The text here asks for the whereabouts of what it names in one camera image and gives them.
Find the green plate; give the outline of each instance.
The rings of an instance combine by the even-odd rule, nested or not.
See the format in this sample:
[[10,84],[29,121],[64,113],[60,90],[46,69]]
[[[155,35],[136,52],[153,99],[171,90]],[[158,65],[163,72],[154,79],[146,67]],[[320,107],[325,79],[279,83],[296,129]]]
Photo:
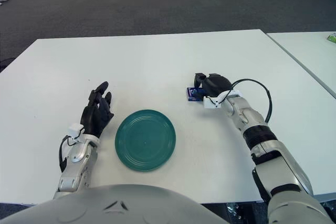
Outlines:
[[133,170],[147,172],[170,158],[176,135],[173,124],[164,114],[140,110],[121,123],[115,139],[121,162]]

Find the floor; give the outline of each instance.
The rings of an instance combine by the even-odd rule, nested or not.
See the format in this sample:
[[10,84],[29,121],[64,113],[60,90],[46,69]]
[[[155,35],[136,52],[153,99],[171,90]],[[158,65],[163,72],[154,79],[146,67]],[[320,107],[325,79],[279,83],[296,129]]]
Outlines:
[[335,0],[9,0],[0,7],[0,60],[38,38],[336,29]]

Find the green object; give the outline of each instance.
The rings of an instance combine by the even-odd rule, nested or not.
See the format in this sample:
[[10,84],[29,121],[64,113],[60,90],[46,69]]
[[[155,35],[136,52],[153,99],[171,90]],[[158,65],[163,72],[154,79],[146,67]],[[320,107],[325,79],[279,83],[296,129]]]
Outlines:
[[336,43],[336,33],[332,33],[327,40]]
[[155,110],[140,110],[119,126],[116,151],[128,168],[147,172],[163,165],[173,154],[176,142],[171,121]]

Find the white table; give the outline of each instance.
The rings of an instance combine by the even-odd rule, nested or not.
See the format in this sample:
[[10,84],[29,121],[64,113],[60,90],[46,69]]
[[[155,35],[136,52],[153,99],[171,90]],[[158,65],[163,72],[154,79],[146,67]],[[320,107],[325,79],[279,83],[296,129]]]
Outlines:
[[331,31],[268,34],[299,65],[336,98],[336,44]]
[[[92,186],[147,184],[198,202],[260,200],[249,149],[222,110],[187,102],[196,72],[231,82],[253,78],[271,91],[270,126],[309,176],[315,194],[336,191],[336,101],[260,30],[128,37],[42,39],[0,74],[0,199],[36,204],[53,197],[58,147],[79,122],[90,90],[109,81],[115,117],[101,136]],[[266,115],[254,83],[237,86]],[[120,123],[154,109],[176,130],[176,147],[161,168],[126,168],[114,149]]]

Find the cable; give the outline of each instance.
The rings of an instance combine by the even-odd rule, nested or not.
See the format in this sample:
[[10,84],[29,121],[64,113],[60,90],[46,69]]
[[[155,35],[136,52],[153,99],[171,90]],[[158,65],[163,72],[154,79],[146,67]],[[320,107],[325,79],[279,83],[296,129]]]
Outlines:
[[61,172],[63,172],[65,170],[65,167],[67,167],[67,158],[65,157],[64,160],[63,160],[63,157],[62,157],[62,145],[63,145],[65,140],[69,140],[69,137],[70,136],[66,135],[62,139],[61,145],[59,146],[58,161],[59,161],[59,167],[61,168]]
[[266,88],[266,86],[263,85],[263,84],[262,84],[261,82],[259,82],[259,81],[256,81],[256,80],[253,80],[253,79],[240,79],[240,80],[235,81],[234,83],[232,83],[232,85],[231,85],[231,89],[230,89],[229,92],[226,94],[226,96],[221,100],[220,103],[224,102],[224,100],[227,98],[227,96],[230,94],[230,92],[233,90],[233,88],[234,88],[237,84],[239,84],[239,83],[241,83],[241,82],[243,82],[243,81],[252,81],[252,82],[255,82],[255,83],[261,85],[261,86],[266,90],[267,97],[268,97],[268,101],[269,101],[269,106],[268,106],[268,112],[267,112],[267,116],[266,116],[265,122],[268,123],[269,120],[270,120],[270,118],[271,118],[272,110],[273,110],[272,98],[271,98],[271,94],[270,94],[269,90]]
[[74,142],[73,144],[69,144],[69,138],[70,138],[70,136],[67,139],[67,143],[68,143],[69,146],[74,146],[75,144],[77,144],[77,142]]

